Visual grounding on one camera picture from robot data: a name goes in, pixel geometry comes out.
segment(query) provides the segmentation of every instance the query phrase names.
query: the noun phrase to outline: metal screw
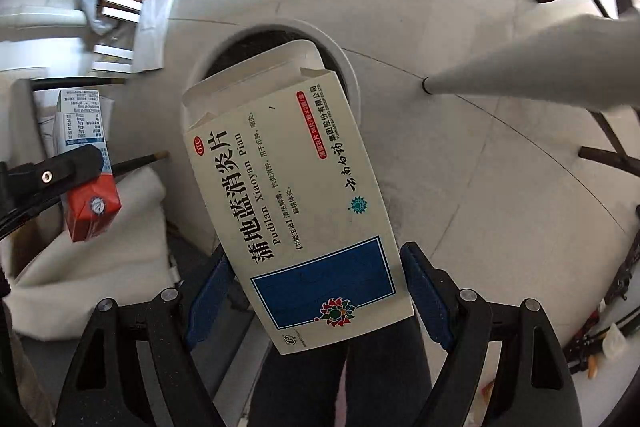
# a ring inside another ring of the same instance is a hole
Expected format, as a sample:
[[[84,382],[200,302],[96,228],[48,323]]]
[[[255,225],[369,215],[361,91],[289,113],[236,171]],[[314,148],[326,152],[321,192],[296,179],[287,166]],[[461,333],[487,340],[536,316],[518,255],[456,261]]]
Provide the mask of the metal screw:
[[[160,294],[160,298],[165,302],[172,301],[177,296],[178,296],[178,290],[175,288],[165,288],[164,290],[162,290],[162,293]]]
[[[478,294],[476,292],[474,292],[473,290],[461,290],[460,291],[460,298],[463,301],[473,302],[478,298]]]
[[[540,303],[535,299],[527,299],[524,301],[524,305],[527,307],[527,310],[532,312],[537,312],[540,309]]]
[[[109,311],[112,306],[113,306],[113,301],[111,299],[102,299],[100,302],[98,302],[98,309],[101,312]]]

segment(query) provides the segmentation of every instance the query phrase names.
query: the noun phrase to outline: black pants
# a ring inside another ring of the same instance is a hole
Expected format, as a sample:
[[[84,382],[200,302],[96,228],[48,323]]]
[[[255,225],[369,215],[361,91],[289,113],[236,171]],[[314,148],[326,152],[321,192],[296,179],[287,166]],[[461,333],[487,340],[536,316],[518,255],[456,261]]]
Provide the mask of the black pants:
[[[346,427],[411,427],[431,390],[417,318],[292,355],[275,347],[256,383],[249,427],[333,427],[346,360]]]

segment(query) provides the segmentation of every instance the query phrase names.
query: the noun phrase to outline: red otc label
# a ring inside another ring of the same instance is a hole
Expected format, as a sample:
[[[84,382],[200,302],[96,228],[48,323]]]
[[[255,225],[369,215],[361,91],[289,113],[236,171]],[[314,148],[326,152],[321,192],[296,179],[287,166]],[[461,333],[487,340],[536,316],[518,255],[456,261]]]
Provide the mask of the red otc label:
[[[318,126],[314,120],[314,115],[311,113],[311,108],[306,101],[306,96],[302,91],[297,92],[296,96],[298,97],[298,103],[300,104],[300,109],[302,109],[302,114],[305,115],[306,126],[309,127],[309,133],[311,133],[311,139],[314,141],[316,151],[318,151],[318,156],[320,156],[321,160],[324,160],[326,159],[326,150],[324,149],[320,133],[318,133]]]
[[[202,143],[202,138],[200,136],[196,136],[193,139],[193,148],[198,153],[198,156],[202,156],[204,154],[204,143]]]

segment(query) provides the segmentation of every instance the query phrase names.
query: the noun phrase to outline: round white logo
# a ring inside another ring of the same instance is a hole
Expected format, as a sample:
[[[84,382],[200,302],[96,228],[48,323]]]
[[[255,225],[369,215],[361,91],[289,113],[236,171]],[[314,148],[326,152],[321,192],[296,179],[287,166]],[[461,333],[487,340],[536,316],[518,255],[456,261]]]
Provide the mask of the round white logo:
[[[102,200],[102,198],[94,198],[91,201],[89,201],[89,207],[91,208],[91,211],[94,214],[97,214],[98,216],[100,216],[100,214],[102,214],[104,212],[104,201]]]

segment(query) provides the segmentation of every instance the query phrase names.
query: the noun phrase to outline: blue object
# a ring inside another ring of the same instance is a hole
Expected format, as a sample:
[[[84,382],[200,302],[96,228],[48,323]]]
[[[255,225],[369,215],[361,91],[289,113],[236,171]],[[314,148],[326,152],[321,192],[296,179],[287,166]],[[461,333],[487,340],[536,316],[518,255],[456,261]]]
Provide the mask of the blue object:
[[[357,321],[359,307],[396,293],[379,236],[251,282],[279,330],[318,320],[336,298],[356,306]]]
[[[400,249],[406,285],[431,340],[439,343],[445,351],[449,351],[454,345],[454,336],[449,328],[449,310],[438,295],[426,270],[415,258],[416,255],[424,256],[419,248],[417,250],[417,252],[412,251],[408,243]]]
[[[191,304],[189,326],[184,336],[189,350],[193,349],[198,342],[205,340],[209,335],[218,311],[220,311],[220,306],[225,300],[229,282],[232,279],[233,271],[229,266],[226,255],[223,255]]]

